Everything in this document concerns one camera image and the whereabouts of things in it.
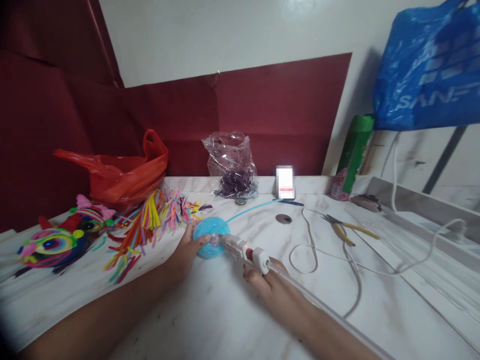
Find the green container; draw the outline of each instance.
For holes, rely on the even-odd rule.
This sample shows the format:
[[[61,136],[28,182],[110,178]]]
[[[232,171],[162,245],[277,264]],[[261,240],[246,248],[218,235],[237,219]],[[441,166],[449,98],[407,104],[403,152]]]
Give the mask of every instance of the green container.
[[[347,201],[350,198],[367,150],[367,143],[374,129],[374,122],[370,115],[356,115],[351,121],[331,187],[332,199]]]

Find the blue yarn ball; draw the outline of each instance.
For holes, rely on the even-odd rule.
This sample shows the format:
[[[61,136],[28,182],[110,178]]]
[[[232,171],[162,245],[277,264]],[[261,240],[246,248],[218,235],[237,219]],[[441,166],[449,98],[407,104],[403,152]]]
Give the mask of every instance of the blue yarn ball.
[[[193,232],[193,241],[197,241],[198,238],[203,235],[212,234],[215,231],[216,234],[224,235],[230,234],[229,226],[225,223],[221,217],[207,217],[201,223],[199,223]],[[203,245],[197,254],[204,259],[213,259],[222,255],[225,251],[225,247],[220,244],[219,246],[213,246],[209,242]]]

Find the smartphone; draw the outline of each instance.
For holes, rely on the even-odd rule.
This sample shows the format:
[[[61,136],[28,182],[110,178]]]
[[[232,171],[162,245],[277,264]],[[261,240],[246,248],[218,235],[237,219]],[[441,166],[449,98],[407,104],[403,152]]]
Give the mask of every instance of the smartphone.
[[[279,199],[295,199],[295,172],[293,166],[276,167],[276,190]]]

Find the plastic tube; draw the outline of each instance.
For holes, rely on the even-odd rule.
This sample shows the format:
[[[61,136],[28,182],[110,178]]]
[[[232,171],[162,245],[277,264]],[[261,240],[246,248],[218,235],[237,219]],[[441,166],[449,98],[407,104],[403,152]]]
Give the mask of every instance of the plastic tube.
[[[362,344],[369,348],[375,355],[380,359],[393,359],[385,350],[379,347],[376,343],[366,337],[361,331],[359,331],[355,326],[346,321],[342,316],[336,313],[331,309],[327,304],[321,301],[313,293],[311,293],[306,287],[293,279],[289,274],[283,272],[278,266],[268,261],[267,266],[288,281],[292,286],[297,288],[308,300],[310,300],[315,306],[322,310],[325,314],[335,320],[340,324],[345,330],[352,334],[356,339],[358,339]]]

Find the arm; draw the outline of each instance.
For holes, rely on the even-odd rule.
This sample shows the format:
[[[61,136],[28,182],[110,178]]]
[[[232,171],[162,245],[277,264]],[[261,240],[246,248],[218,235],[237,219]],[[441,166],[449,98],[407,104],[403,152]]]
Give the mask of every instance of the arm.
[[[70,314],[27,346],[21,358],[107,358],[130,329],[188,275],[197,251],[210,240],[205,235],[192,241],[197,224],[188,224],[165,263]]]
[[[270,261],[287,273],[278,260]],[[308,301],[301,292],[270,271],[262,276],[243,266],[243,278],[255,289],[268,312],[299,338],[319,359],[378,359],[335,320]]]

